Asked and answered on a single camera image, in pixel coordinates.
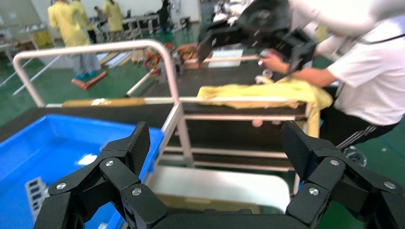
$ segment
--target white t-shirt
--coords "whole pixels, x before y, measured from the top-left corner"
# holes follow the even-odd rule
[[[405,15],[386,20],[363,37],[376,42],[405,33]],[[405,113],[405,38],[356,43],[328,70],[341,82],[335,108],[375,125],[392,125]]]

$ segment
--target yellow gown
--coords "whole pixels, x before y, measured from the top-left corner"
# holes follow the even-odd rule
[[[89,45],[90,40],[75,19],[75,9],[57,1],[48,8],[49,24],[61,33],[66,47]]]
[[[332,97],[322,88],[315,87],[306,81],[286,78],[263,85],[238,85],[201,87],[197,97],[213,99],[221,97],[274,97],[285,99],[285,102],[206,102],[205,105],[226,105],[235,109],[291,107],[297,108],[302,103],[311,105],[307,120],[307,134],[319,136],[320,111],[332,104]]]
[[[122,18],[124,16],[122,15],[117,2],[113,5],[110,0],[107,0],[103,6],[103,12],[108,17],[108,25],[111,32],[123,31]]]
[[[87,31],[91,31],[94,30],[93,25],[89,19],[89,17],[87,16],[87,13],[85,11],[85,7],[83,6],[83,4],[79,1],[72,1],[72,3],[70,3],[70,5],[74,8],[74,10],[77,12],[77,18],[79,20],[79,22],[82,24],[82,26],[87,28]]]

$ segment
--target black pants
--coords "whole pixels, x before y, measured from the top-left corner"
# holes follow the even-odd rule
[[[96,36],[96,32],[94,32],[94,30],[88,30],[87,31],[91,40],[91,43],[93,44],[97,44],[97,36]]]
[[[336,88],[325,89],[335,100]],[[398,125],[373,125],[361,118],[347,115],[333,105],[323,109],[320,118],[323,120],[320,138],[331,141],[340,150],[382,136]]]

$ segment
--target blue tray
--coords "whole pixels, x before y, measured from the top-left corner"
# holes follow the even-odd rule
[[[37,177],[48,186],[84,167],[83,158],[95,157],[106,143],[128,137],[134,125],[48,115],[0,143],[0,228],[31,229],[32,218],[25,183]],[[140,173],[153,172],[163,132],[150,128],[150,150]],[[122,228],[124,220],[110,204],[102,206],[86,228]]]

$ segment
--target black device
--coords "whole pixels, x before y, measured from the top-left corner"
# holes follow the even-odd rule
[[[290,73],[311,61],[316,43],[301,28],[291,29],[288,0],[255,0],[234,22],[218,21],[200,30],[198,61],[213,48],[241,43],[251,48],[272,48],[290,63]]]
[[[82,229],[111,202],[131,229],[313,229],[334,200],[367,229],[405,229],[404,189],[397,182],[348,160],[331,142],[307,136],[295,122],[283,124],[282,142],[306,181],[285,215],[207,210],[168,216],[138,178],[150,145],[141,122],[131,136],[108,143],[93,163],[51,185],[34,228]]]

